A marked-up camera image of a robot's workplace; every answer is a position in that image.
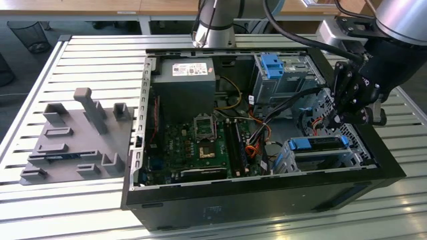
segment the wire bundle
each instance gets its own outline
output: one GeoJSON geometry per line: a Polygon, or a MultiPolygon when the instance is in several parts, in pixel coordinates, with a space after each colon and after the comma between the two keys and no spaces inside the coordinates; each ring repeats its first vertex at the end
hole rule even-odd
{"type": "Polygon", "coordinates": [[[304,91],[301,91],[300,93],[297,93],[293,97],[290,97],[285,102],[282,102],[274,109],[273,111],[268,114],[268,116],[265,117],[264,121],[261,122],[262,126],[260,127],[260,129],[254,132],[253,136],[249,138],[249,145],[254,145],[257,144],[261,134],[264,132],[265,127],[268,126],[268,124],[273,121],[273,119],[280,116],[280,114],[289,109],[290,107],[293,107],[293,105],[296,104],[296,102],[305,96],[312,95],[312,94],[317,94],[322,91],[321,87],[314,87],[310,89],[306,89],[304,91]]]}
{"type": "Polygon", "coordinates": [[[318,117],[318,118],[314,120],[313,124],[312,124],[313,132],[314,132],[314,135],[316,135],[316,136],[320,135],[320,134],[318,134],[318,125],[322,124],[322,122],[324,122],[324,117],[318,117]]]}
{"type": "Polygon", "coordinates": [[[230,84],[236,87],[236,89],[238,90],[238,92],[240,92],[240,99],[238,99],[238,102],[237,102],[234,105],[232,105],[232,106],[222,106],[222,107],[215,107],[215,108],[214,108],[215,110],[228,110],[228,109],[233,109],[233,108],[236,108],[236,107],[240,106],[240,104],[241,104],[241,102],[242,102],[242,91],[241,91],[238,85],[234,83],[234,81],[230,80],[230,78],[228,78],[228,77],[225,77],[225,76],[221,76],[221,78],[222,78],[222,79],[226,79],[226,80],[230,82],[230,84]]]}
{"type": "Polygon", "coordinates": [[[269,7],[269,4],[268,4],[268,1],[269,0],[264,0],[264,9],[265,9],[265,13],[266,13],[266,16],[268,16],[268,19],[270,21],[270,24],[273,25],[274,29],[284,35],[286,36],[289,39],[292,39],[293,41],[309,46],[309,47],[313,47],[313,48],[318,48],[318,49],[322,49],[328,52],[330,52],[332,54],[336,54],[338,56],[342,56],[350,60],[353,60],[354,62],[357,63],[364,63],[364,58],[362,56],[357,55],[357,54],[353,54],[342,49],[340,49],[338,47],[336,46],[332,46],[324,42],[320,42],[320,41],[316,41],[316,40],[312,40],[306,37],[302,37],[300,35],[297,35],[296,33],[293,32],[289,32],[286,31],[282,26],[280,25],[278,21],[276,20],[276,17],[272,13],[272,10],[270,10],[270,7],[269,7]]]}
{"type": "MultiPolygon", "coordinates": [[[[253,110],[249,110],[249,116],[253,120],[256,120],[256,122],[258,122],[260,124],[264,124],[264,121],[261,119],[258,119],[257,117],[254,117],[254,113],[253,110]]],[[[265,125],[268,130],[269,130],[269,136],[265,139],[265,141],[268,142],[273,136],[273,129],[270,128],[270,126],[266,124],[265,125]]],[[[253,146],[252,144],[248,144],[246,148],[246,153],[248,155],[250,155],[252,158],[254,158],[257,155],[262,155],[262,151],[261,151],[261,138],[257,141],[257,145],[253,146]]]]}

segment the wastebasket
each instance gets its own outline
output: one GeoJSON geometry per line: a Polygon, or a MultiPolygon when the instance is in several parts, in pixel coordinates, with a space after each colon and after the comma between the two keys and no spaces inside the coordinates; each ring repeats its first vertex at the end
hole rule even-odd
{"type": "Polygon", "coordinates": [[[38,21],[9,21],[7,26],[33,54],[50,50],[51,44],[38,21]]]}
{"type": "Polygon", "coordinates": [[[0,87],[7,85],[15,79],[15,74],[10,68],[7,60],[0,54],[0,87]]]}

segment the aluminum extrusion table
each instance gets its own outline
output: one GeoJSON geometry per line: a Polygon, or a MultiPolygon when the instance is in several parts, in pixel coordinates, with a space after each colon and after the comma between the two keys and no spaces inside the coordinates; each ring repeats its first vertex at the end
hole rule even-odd
{"type": "MultiPolygon", "coordinates": [[[[238,35],[240,47],[301,47],[278,35],[238,35]]],[[[146,49],[189,48],[183,35],[74,36],[58,42],[0,145],[0,238],[53,239],[413,239],[427,237],[427,118],[401,88],[384,108],[377,131],[408,174],[340,210],[149,232],[121,210],[123,178],[22,186],[21,172],[42,133],[49,103],[74,102],[93,88],[105,108],[138,107],[146,49]]],[[[329,56],[332,64],[340,60],[329,56]]]]}

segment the black cable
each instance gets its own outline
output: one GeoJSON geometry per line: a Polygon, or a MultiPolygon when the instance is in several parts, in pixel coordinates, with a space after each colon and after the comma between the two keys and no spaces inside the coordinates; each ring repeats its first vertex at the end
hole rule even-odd
{"type": "Polygon", "coordinates": [[[254,33],[254,30],[257,29],[257,27],[261,25],[262,21],[258,21],[258,23],[256,24],[256,26],[253,27],[253,30],[249,32],[250,34],[254,33]]]}
{"type": "Polygon", "coordinates": [[[250,34],[250,31],[249,31],[249,29],[248,29],[245,26],[242,26],[242,25],[240,25],[240,24],[237,24],[237,23],[234,23],[233,25],[241,27],[241,28],[245,30],[245,33],[246,33],[246,34],[250,34]]]}
{"type": "Polygon", "coordinates": [[[334,98],[337,97],[337,84],[340,82],[340,74],[336,75],[336,82],[334,82],[334,90],[333,90],[333,93],[334,93],[334,98]]]}
{"type": "MultiPolygon", "coordinates": [[[[230,106],[232,106],[230,98],[226,99],[226,103],[228,103],[228,107],[230,107],[230,106]]],[[[236,115],[237,115],[238,117],[244,117],[236,108],[232,108],[230,110],[234,111],[234,113],[236,113],[236,115]]]]}
{"type": "Polygon", "coordinates": [[[278,154],[280,154],[280,152],[276,153],[274,155],[269,156],[269,161],[270,161],[270,162],[274,163],[274,162],[277,161],[277,160],[273,160],[273,158],[278,157],[278,154]]]}
{"type": "Polygon", "coordinates": [[[357,17],[357,18],[364,18],[364,19],[376,19],[374,16],[365,15],[365,14],[356,13],[356,12],[353,12],[353,11],[346,10],[346,9],[344,8],[340,0],[336,0],[336,5],[337,5],[338,10],[340,10],[344,14],[348,14],[349,16],[353,16],[353,17],[357,17]]]}
{"type": "Polygon", "coordinates": [[[305,96],[312,95],[312,94],[317,94],[324,90],[322,87],[314,87],[314,88],[309,88],[304,91],[301,91],[300,93],[297,93],[294,96],[292,96],[285,102],[282,102],[274,109],[273,111],[268,114],[268,116],[265,117],[264,121],[262,121],[262,126],[258,128],[258,130],[253,133],[253,136],[249,138],[249,143],[250,145],[256,144],[256,140],[260,138],[261,133],[264,132],[264,129],[266,127],[266,125],[270,123],[270,121],[290,107],[293,107],[293,105],[296,104],[296,102],[305,96]]]}
{"type": "Polygon", "coordinates": [[[328,44],[325,44],[324,42],[320,42],[320,41],[314,41],[314,40],[312,40],[312,39],[309,39],[309,38],[305,38],[305,37],[297,35],[297,34],[293,33],[293,32],[286,31],[286,30],[281,27],[278,21],[276,20],[276,17],[274,17],[274,15],[273,15],[273,13],[272,13],[272,10],[270,10],[270,8],[269,8],[268,0],[264,0],[264,8],[265,8],[266,16],[268,16],[268,18],[269,18],[269,21],[270,21],[274,29],[276,29],[284,36],[286,36],[289,39],[292,39],[293,41],[296,41],[296,42],[298,42],[298,43],[301,43],[301,44],[304,44],[304,45],[306,45],[306,46],[309,46],[309,47],[322,49],[322,50],[330,52],[332,54],[336,54],[336,55],[338,55],[338,56],[342,56],[344,58],[348,58],[348,59],[356,61],[356,62],[360,63],[360,64],[364,63],[364,58],[362,58],[362,56],[358,56],[358,55],[356,55],[356,54],[353,54],[353,53],[350,53],[350,52],[348,52],[348,51],[345,51],[345,50],[342,50],[342,49],[340,49],[340,48],[336,47],[336,46],[328,45],[328,44]]]}
{"type": "Polygon", "coordinates": [[[207,2],[207,0],[203,0],[203,2],[201,2],[201,0],[199,0],[199,3],[198,3],[198,15],[195,16],[195,21],[193,23],[193,28],[191,28],[191,40],[193,41],[195,41],[194,34],[197,31],[197,25],[199,25],[199,23],[201,23],[201,13],[202,13],[203,7],[206,6],[206,2],[207,2]]]}
{"type": "Polygon", "coordinates": [[[278,142],[278,141],[273,141],[272,144],[280,145],[281,148],[284,148],[284,144],[281,142],[278,142]]]}
{"type": "Polygon", "coordinates": [[[269,123],[270,120],[277,117],[286,109],[289,109],[290,107],[293,107],[293,105],[296,104],[296,102],[305,96],[312,95],[312,94],[317,94],[324,90],[322,87],[314,87],[314,88],[309,88],[304,91],[301,91],[300,93],[297,93],[294,96],[292,96],[285,102],[282,102],[270,112],[270,114],[266,116],[265,118],[265,123],[269,123]]]}
{"type": "Polygon", "coordinates": [[[298,125],[300,125],[300,129],[301,129],[302,135],[305,137],[308,137],[308,134],[306,134],[306,131],[305,131],[305,126],[304,126],[304,117],[306,115],[306,112],[308,111],[301,111],[301,114],[298,116],[298,125]]]}

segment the chip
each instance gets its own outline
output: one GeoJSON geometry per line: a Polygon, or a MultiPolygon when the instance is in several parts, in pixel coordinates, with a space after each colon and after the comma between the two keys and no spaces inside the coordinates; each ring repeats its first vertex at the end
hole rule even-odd
{"type": "Polygon", "coordinates": [[[199,143],[199,157],[202,159],[215,158],[215,142],[202,141],[199,143]]]}

